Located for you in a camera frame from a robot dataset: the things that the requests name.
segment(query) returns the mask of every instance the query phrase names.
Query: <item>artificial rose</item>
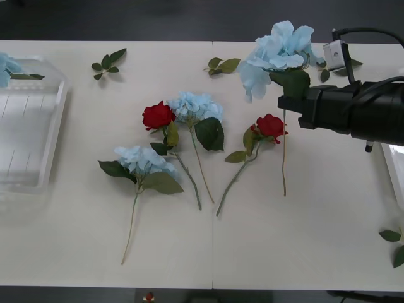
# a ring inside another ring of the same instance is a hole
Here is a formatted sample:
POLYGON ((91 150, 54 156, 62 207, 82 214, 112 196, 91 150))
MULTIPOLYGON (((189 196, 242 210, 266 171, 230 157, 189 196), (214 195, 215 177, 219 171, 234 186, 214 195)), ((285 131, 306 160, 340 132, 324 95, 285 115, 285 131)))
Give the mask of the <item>artificial rose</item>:
POLYGON ((152 128, 160 128, 167 126, 171 121, 175 120, 175 115, 168 105, 164 105, 163 101, 152 107, 146 107, 143 113, 143 124, 147 126, 146 130, 152 128))
POLYGON ((272 136, 275 142, 277 144, 280 144, 280 141, 277 139, 277 137, 283 135, 283 122, 281 119, 279 119, 278 117, 274 117, 271 114, 267 114, 264 118, 260 117, 257 119, 257 126, 255 126, 255 124, 251 126, 251 129, 254 132, 257 132, 257 128, 263 136, 272 136))

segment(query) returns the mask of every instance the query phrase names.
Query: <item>blue hydrangea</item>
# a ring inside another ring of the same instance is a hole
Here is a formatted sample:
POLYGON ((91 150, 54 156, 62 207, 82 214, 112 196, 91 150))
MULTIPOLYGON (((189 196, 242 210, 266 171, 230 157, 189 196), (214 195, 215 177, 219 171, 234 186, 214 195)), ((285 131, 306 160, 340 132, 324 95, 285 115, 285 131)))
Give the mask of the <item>blue hydrangea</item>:
POLYGON ((271 35, 256 40, 257 47, 237 67, 246 89, 247 101, 265 96, 265 86, 271 83, 265 71, 298 68, 307 61, 311 66, 324 62, 311 49, 313 32, 314 29, 306 25, 294 30, 290 21, 283 21, 273 25, 271 35))
POLYGON ((121 156, 118 162, 129 169, 130 173, 145 175, 154 172, 166 172, 175 179, 178 176, 178 171, 174 165, 165 161, 151 147, 117 147, 114 151, 121 156))
POLYGON ((10 73, 22 72, 21 66, 7 54, 0 52, 0 87, 7 87, 10 73))
POLYGON ((175 114, 176 121, 193 123, 206 118, 223 119, 223 107, 212 101, 209 94, 195 95, 191 92, 180 92, 179 98, 167 101, 175 114))

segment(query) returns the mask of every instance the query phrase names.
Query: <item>clear plastic container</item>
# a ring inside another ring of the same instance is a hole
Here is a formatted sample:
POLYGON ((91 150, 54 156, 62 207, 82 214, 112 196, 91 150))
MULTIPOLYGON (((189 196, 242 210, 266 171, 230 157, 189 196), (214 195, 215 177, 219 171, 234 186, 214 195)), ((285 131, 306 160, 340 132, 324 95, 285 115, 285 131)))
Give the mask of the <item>clear plastic container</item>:
POLYGON ((48 185, 69 88, 66 77, 40 57, 15 58, 42 80, 11 80, 0 88, 0 200, 40 194, 48 185))

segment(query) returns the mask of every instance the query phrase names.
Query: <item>loose leaf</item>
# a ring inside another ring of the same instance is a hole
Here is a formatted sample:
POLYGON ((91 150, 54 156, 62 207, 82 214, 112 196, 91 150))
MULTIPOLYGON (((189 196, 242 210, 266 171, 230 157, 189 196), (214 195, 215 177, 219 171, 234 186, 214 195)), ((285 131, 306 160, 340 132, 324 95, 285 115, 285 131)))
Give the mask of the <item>loose leaf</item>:
POLYGON ((397 249, 394 256, 393 267, 397 268, 402 264, 404 264, 404 246, 401 246, 399 249, 397 249))
POLYGON ((398 232, 392 230, 384 230, 379 233, 379 235, 386 241, 398 242, 401 239, 401 235, 398 232))
POLYGON ((243 162, 246 160, 246 152, 244 150, 240 150, 240 151, 235 151, 233 153, 231 153, 230 155, 228 155, 225 159, 226 162, 229 163, 239 163, 239 162, 243 162))
POLYGON ((217 69, 221 69, 225 74, 231 74, 238 67, 239 63, 240 59, 237 58, 229 59, 221 63, 221 65, 219 65, 217 69))
POLYGON ((221 69, 209 69, 209 76, 213 76, 215 74, 221 74, 223 71, 221 69))
POLYGON ((283 87, 286 97, 301 99, 310 87, 309 74, 298 69, 286 72, 270 71, 270 78, 283 87))
POLYGON ((224 150, 225 135, 218 119, 207 118, 195 124, 194 128, 196 137, 205 150, 224 150))
POLYGON ((101 62, 102 68, 109 69, 111 67, 111 64, 111 58, 109 57, 109 55, 105 55, 101 62))
POLYGON ((327 66, 327 62, 326 61, 324 61, 322 63, 317 62, 316 65, 319 66, 320 68, 325 68, 327 66))
POLYGON ((99 81, 100 79, 101 79, 101 77, 102 77, 102 73, 100 73, 100 74, 95 74, 93 77, 94 77, 94 79, 96 79, 97 81, 99 81))
MULTIPOLYGON (((358 66, 364 65, 362 62, 359 62, 358 60, 351 59, 351 65, 352 69, 357 68, 358 66)), ((346 68, 339 69, 338 71, 334 71, 335 74, 341 77, 347 77, 348 76, 348 71, 346 68)))
POLYGON ((352 66, 361 66, 364 65, 362 62, 359 62, 358 60, 351 59, 351 65, 352 66))
POLYGON ((45 78, 40 74, 11 74, 10 77, 16 80, 42 80, 45 78))
POLYGON ((177 125, 171 121, 167 128, 167 145, 176 146, 179 141, 177 125))
POLYGON ((321 82, 325 82, 330 78, 330 72, 327 69, 323 69, 321 74, 320 74, 320 80, 321 82))
POLYGON ((108 73, 119 73, 119 69, 116 66, 111 67, 107 70, 108 73))
POLYGON ((219 63, 220 63, 221 61, 223 61, 223 59, 220 59, 220 58, 217 58, 217 57, 212 58, 212 59, 210 59, 210 61, 209 61, 209 63, 208 63, 208 66, 209 66, 211 69, 215 69, 215 68, 217 68, 217 66, 219 65, 219 63))
POLYGON ((251 156, 253 154, 256 138, 257 134, 254 131, 252 131, 251 128, 247 128, 246 132, 242 137, 242 144, 246 148, 247 156, 251 156))
POLYGON ((102 66, 99 63, 91 64, 91 68, 94 69, 95 71, 101 71, 102 70, 102 66))
POLYGON ((121 49, 117 52, 113 52, 110 56, 111 63, 118 61, 123 55, 125 55, 126 49, 121 49))
POLYGON ((167 156, 167 152, 171 149, 169 146, 164 145, 163 143, 152 142, 150 145, 151 148, 153 148, 160 156, 167 156))
POLYGON ((178 182, 166 172, 155 172, 143 180, 143 189, 154 189, 162 194, 182 193, 184 190, 178 182))
POLYGON ((98 161, 101 169, 111 177, 127 178, 133 183, 137 183, 136 177, 129 172, 129 169, 123 167, 118 161, 98 161))

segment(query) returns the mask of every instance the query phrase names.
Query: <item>green stem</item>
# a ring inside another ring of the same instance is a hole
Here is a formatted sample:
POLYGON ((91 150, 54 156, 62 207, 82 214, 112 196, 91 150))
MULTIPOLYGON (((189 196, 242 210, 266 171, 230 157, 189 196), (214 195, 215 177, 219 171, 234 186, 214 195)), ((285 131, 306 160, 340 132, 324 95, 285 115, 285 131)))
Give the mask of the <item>green stem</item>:
POLYGON ((195 189, 196 201, 198 202, 199 210, 202 210, 201 200, 199 199, 198 188, 196 187, 196 183, 195 183, 194 179, 192 178, 191 174, 189 173, 188 168, 184 165, 184 162, 179 157, 179 154, 177 152, 175 152, 174 155, 177 157, 177 159, 178 159, 179 163, 181 164, 182 168, 185 170, 185 173, 188 175, 189 180, 191 180, 191 182, 192 182, 192 184, 194 186, 194 189, 195 189))
POLYGON ((210 193, 209 187, 208 187, 208 183, 205 179, 205 175, 203 174, 203 170, 202 170, 202 164, 201 164, 201 159, 199 158, 199 154, 198 154, 198 149, 196 148, 196 144, 195 144, 195 139, 194 139, 194 134, 191 131, 191 129, 189 129, 189 132, 191 133, 191 138, 192 138, 192 143, 194 145, 194 149, 196 152, 196 157, 198 158, 198 162, 199 162, 199 168, 201 169, 201 174, 202 174, 202 178, 203 178, 203 182, 205 183, 205 187, 206 190, 208 191, 209 197, 210 197, 210 201, 212 201, 213 204, 215 204, 215 200, 213 200, 212 195, 210 193))
POLYGON ((283 158, 282 158, 282 181, 283 181, 283 196, 286 197, 286 177, 285 177, 285 161, 286 161, 286 110, 283 110, 283 158))
POLYGON ((257 157, 258 157, 258 150, 259 150, 259 147, 260 147, 260 146, 261 146, 261 144, 258 143, 257 149, 256 149, 256 151, 255 151, 255 156, 254 156, 254 158, 252 158, 252 159, 247 160, 247 161, 244 162, 244 164, 242 165, 242 167, 239 169, 239 171, 236 173, 236 175, 234 175, 233 179, 230 181, 230 183, 229 183, 228 186, 226 187, 226 190, 225 190, 225 192, 224 192, 224 194, 223 194, 223 196, 222 196, 222 200, 220 200, 219 208, 218 208, 218 210, 217 210, 217 212, 216 212, 216 217, 219 216, 220 211, 222 210, 222 207, 223 207, 223 204, 224 204, 224 202, 225 202, 226 195, 227 195, 229 189, 232 187, 232 185, 234 184, 234 182, 237 180, 237 178, 238 178, 239 175, 241 174, 242 170, 247 166, 248 163, 250 163, 250 162, 254 161, 255 159, 257 159, 257 157))
POLYGON ((135 204, 136 204, 136 200, 138 199, 138 196, 139 196, 139 192, 136 191, 136 196, 134 197, 134 201, 133 201, 131 228, 129 229, 128 243, 126 243, 126 248, 125 248, 124 256, 123 256, 123 258, 122 258, 122 263, 121 263, 121 265, 123 265, 124 262, 125 262, 126 253, 128 252, 129 242, 130 242, 130 240, 131 240, 132 225, 133 225, 133 218, 134 218, 134 206, 135 206, 135 204))

